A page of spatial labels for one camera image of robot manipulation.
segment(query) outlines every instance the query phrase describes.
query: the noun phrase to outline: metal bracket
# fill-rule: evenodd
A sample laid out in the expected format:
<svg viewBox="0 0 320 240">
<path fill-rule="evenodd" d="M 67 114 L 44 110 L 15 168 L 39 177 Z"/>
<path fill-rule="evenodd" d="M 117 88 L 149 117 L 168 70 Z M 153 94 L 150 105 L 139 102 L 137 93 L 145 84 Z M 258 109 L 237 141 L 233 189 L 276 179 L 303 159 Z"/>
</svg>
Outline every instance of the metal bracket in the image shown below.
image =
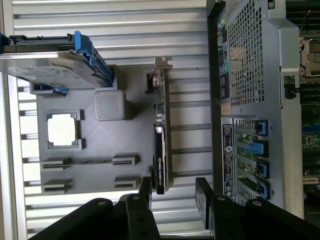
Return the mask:
<svg viewBox="0 0 320 240">
<path fill-rule="evenodd" d="M 164 59 L 162 57 L 154 58 L 154 69 L 152 70 L 153 87 L 159 88 L 164 83 L 165 74 L 173 68 L 173 65 L 168 63 L 169 61 L 172 61 L 171 56 L 166 56 Z"/>
</svg>

